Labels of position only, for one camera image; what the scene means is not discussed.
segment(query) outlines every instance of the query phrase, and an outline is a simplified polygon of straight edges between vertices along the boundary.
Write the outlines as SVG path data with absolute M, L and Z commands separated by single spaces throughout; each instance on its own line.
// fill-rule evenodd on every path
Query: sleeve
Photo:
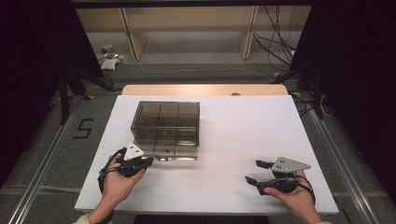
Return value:
M 73 224 L 91 224 L 91 222 L 88 220 L 88 214 L 85 214 L 84 216 L 80 217 L 77 222 Z

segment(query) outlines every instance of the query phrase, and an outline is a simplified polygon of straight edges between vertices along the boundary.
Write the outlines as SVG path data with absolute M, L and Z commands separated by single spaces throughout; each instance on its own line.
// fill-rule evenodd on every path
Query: transparent box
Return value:
M 141 101 L 134 114 L 134 143 L 159 161 L 197 160 L 199 102 Z

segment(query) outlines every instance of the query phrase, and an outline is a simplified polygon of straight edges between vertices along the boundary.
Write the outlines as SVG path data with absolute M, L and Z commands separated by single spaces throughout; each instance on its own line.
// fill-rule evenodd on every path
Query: gray floor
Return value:
M 260 35 L 271 37 L 271 33 Z M 299 33 L 293 32 L 290 36 L 290 41 L 296 44 Z M 147 69 L 143 72 L 142 68 L 130 57 L 123 34 L 89 34 L 89 38 L 98 58 L 102 56 L 99 47 L 104 44 L 112 44 L 116 52 L 124 57 L 124 63 L 117 65 L 115 71 L 106 71 L 116 86 L 128 83 L 150 83 L 150 81 L 176 83 L 180 80 L 192 83 L 267 83 L 273 78 L 274 72 L 282 73 L 268 63 L 273 63 L 275 67 L 285 66 L 275 58 L 268 59 L 267 53 L 255 42 L 252 44 L 249 60 L 242 60 L 237 35 L 234 33 L 158 33 L 150 34 L 148 38 L 144 55 L 139 62 Z M 284 58 L 276 46 L 273 46 L 273 51 Z M 295 81 L 287 82 L 286 85 L 289 90 L 295 89 Z M 93 99 L 75 97 L 70 100 L 71 105 L 76 107 L 76 112 L 73 113 L 70 125 L 64 130 L 64 137 L 57 147 L 57 153 L 50 161 L 48 172 L 43 174 L 43 182 L 33 203 L 27 209 L 23 223 L 72 223 L 82 215 L 74 210 L 74 203 L 90 169 L 112 106 L 119 94 L 119 92 L 104 91 L 88 82 L 86 86 L 88 95 L 94 95 L 94 97 Z M 58 95 L 54 96 L 51 104 L 52 109 L 43 120 L 32 146 L 24 152 L 7 183 L 0 190 L 0 223 L 7 223 L 10 219 L 16 204 L 34 179 L 35 172 L 40 167 L 43 158 L 48 155 L 49 149 L 53 148 L 52 140 L 61 129 Z M 299 103 L 296 106 L 297 109 L 304 107 Z M 312 110 L 301 116 L 332 194 L 346 209 L 353 223 L 364 223 L 365 219 L 341 177 L 343 171 L 337 169 L 331 155 L 332 149 L 326 144 L 315 117 Z M 89 119 L 84 122 L 83 127 L 90 128 L 92 131 L 88 138 L 77 139 L 76 137 L 86 134 L 86 132 L 78 131 L 78 126 L 83 119 Z M 357 149 L 336 113 L 331 118 L 325 117 L 323 124 L 331 133 L 337 148 L 342 152 L 363 196 L 373 208 L 377 223 L 394 223 L 395 206 L 376 180 L 364 158 L 356 153 Z M 324 219 L 332 223 L 347 223 L 343 213 L 324 217 Z M 271 224 L 300 223 L 292 216 L 269 217 L 269 220 Z M 116 212 L 114 221 L 115 223 L 134 223 L 134 215 Z

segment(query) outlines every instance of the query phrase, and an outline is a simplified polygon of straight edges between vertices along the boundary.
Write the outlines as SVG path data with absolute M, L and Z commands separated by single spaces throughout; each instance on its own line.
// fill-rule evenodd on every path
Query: wrist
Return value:
M 90 223 L 100 223 L 111 215 L 116 206 L 117 203 L 114 200 L 102 198 L 96 208 L 88 215 L 88 220 Z

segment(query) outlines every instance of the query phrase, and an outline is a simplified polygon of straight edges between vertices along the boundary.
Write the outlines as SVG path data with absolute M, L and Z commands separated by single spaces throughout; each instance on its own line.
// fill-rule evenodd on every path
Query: metal rail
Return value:
M 332 136 L 327 129 L 326 124 L 322 119 L 318 118 L 318 115 L 314 111 L 310 110 L 309 114 L 315 125 L 317 126 L 319 133 L 322 136 L 322 139 L 328 146 L 330 155 L 332 156 L 332 160 L 335 163 L 335 167 L 337 168 L 338 173 L 343 179 L 346 185 L 346 189 L 349 192 L 350 197 L 352 198 L 353 202 L 356 205 L 356 208 L 361 215 L 361 219 L 364 221 L 364 223 L 367 224 L 379 223 L 372 206 L 368 202 L 367 198 L 364 196 L 363 191 L 359 187 L 358 182 L 350 171 L 347 162 L 344 160 L 341 151 L 332 139 Z
M 69 118 L 65 121 L 65 123 L 59 128 L 58 132 L 56 133 L 54 139 L 52 140 L 51 145 L 49 146 L 46 155 L 44 156 L 43 161 L 40 163 L 37 171 L 35 172 L 32 181 L 30 182 L 26 191 L 21 196 L 20 201 L 17 203 L 8 221 L 8 224 L 20 224 L 23 223 L 24 219 L 26 218 L 27 213 L 29 212 L 29 209 L 35 200 L 35 196 L 37 195 L 41 187 L 41 184 L 43 183 L 52 165 L 53 159 L 55 158 L 64 140 L 65 133 L 68 130 L 70 123 L 73 120 L 82 100 L 83 100 L 83 96 L 74 98 L 74 104 L 72 105 Z

